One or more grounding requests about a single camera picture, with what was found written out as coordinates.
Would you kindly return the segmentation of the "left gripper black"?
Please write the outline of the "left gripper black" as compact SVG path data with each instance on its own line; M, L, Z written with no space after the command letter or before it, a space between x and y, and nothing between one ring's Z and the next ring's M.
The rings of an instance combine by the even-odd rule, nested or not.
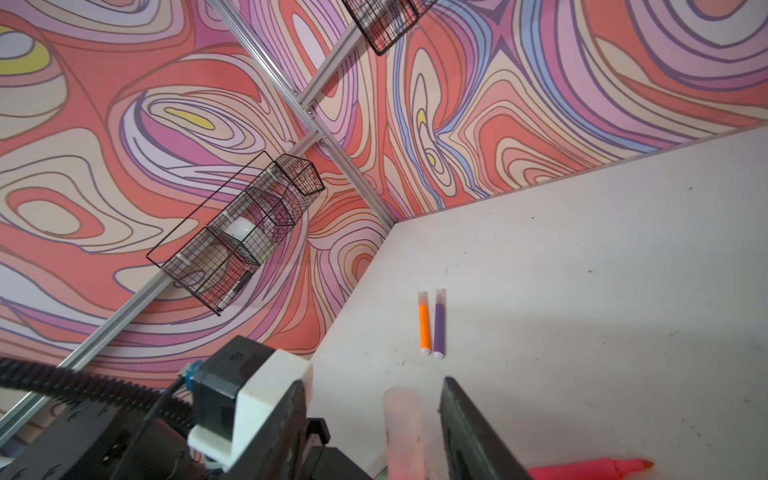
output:
M4 479L225 479L192 459L186 440L154 421L134 450L128 448L139 413L94 402L67 408L1 471ZM365 479L340 450L309 446L298 479Z

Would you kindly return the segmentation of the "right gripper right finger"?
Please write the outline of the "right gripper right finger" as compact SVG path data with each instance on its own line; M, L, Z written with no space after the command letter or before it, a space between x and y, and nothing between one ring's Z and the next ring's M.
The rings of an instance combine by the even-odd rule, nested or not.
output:
M453 377L444 379L439 413L450 479L531 479Z

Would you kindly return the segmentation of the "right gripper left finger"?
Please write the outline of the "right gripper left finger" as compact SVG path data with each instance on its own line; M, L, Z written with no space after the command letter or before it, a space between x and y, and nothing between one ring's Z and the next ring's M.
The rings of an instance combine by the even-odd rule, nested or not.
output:
M298 479L306 439L306 413L304 384L296 380L224 478Z

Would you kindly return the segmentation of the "translucent pen cap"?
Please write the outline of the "translucent pen cap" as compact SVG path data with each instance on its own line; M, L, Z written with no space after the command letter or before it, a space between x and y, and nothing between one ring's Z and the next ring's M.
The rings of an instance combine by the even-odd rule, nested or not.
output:
M394 387L384 394L389 479L426 478L423 405L414 390Z

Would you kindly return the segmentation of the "purple pen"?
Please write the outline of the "purple pen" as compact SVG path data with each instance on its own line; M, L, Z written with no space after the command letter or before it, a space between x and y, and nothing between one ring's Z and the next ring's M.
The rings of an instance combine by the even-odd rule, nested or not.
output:
M435 332L433 355L438 359L445 357L446 344L446 290L438 289L435 302Z

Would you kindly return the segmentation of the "orange pen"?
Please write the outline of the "orange pen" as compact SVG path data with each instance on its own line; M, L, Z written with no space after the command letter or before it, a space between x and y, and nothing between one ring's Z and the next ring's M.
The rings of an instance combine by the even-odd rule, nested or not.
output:
M428 310L428 294L426 291L418 293L419 308L419 335L420 350L424 355L430 355L432 352L430 317Z

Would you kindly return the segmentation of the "pink pen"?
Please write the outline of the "pink pen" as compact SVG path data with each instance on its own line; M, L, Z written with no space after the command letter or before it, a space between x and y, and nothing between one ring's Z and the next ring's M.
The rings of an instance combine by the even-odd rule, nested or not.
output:
M534 480L621 480L635 473L645 472L654 463L645 459L616 460L602 458L557 466L530 469Z

